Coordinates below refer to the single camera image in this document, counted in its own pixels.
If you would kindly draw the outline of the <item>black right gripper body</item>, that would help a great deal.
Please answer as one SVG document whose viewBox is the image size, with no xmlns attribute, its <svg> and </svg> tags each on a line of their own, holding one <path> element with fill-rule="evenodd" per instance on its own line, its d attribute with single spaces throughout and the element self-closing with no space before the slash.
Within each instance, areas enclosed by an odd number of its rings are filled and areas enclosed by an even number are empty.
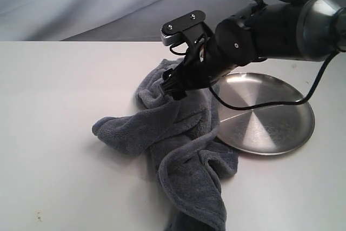
<svg viewBox="0 0 346 231">
<path fill-rule="evenodd" d="M 177 67 L 176 83 L 182 92 L 207 88 L 237 67 L 265 60 L 258 55 L 252 28 L 231 16 L 217 25 L 206 43 L 189 52 Z"/>
</svg>

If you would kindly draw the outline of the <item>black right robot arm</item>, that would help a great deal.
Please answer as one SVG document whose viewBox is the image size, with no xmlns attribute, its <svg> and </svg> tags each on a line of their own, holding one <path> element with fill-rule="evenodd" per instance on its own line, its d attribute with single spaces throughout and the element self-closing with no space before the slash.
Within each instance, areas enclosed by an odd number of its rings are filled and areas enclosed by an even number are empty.
<svg viewBox="0 0 346 231">
<path fill-rule="evenodd" d="M 163 73 L 161 91 L 175 100 L 262 59 L 321 62 L 333 52 L 345 51 L 345 9 L 332 0 L 250 4 L 215 30 L 205 18 L 204 12 L 194 10 L 161 28 L 164 45 L 188 46 L 184 60 Z"/>
</svg>

